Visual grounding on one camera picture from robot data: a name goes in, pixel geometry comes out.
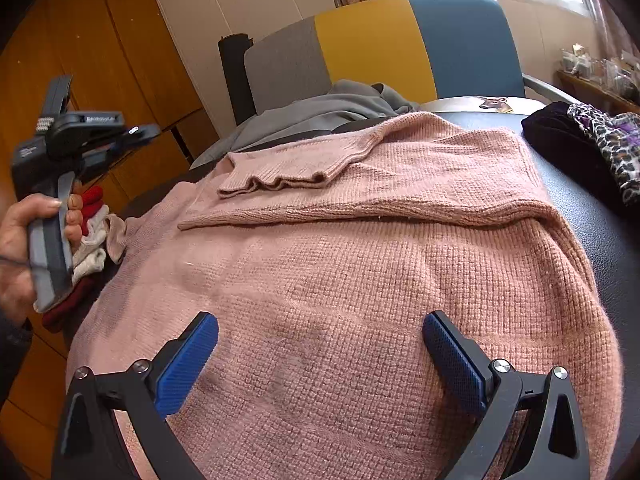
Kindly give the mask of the person's left hand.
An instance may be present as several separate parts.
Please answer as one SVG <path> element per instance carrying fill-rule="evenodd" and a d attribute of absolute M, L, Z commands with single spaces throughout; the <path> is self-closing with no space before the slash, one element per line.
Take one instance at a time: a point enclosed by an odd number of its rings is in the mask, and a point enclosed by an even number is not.
<path fill-rule="evenodd" d="M 74 188 L 67 201 L 64 235 L 76 252 L 82 237 L 84 206 L 79 188 Z M 1 255 L 25 261 L 28 256 L 27 227 L 36 219 L 54 217 L 61 208 L 56 198 L 32 194 L 13 204 L 1 222 Z M 14 325 L 21 327 L 35 301 L 35 289 L 30 270 L 14 264 L 1 265 L 1 313 Z"/>

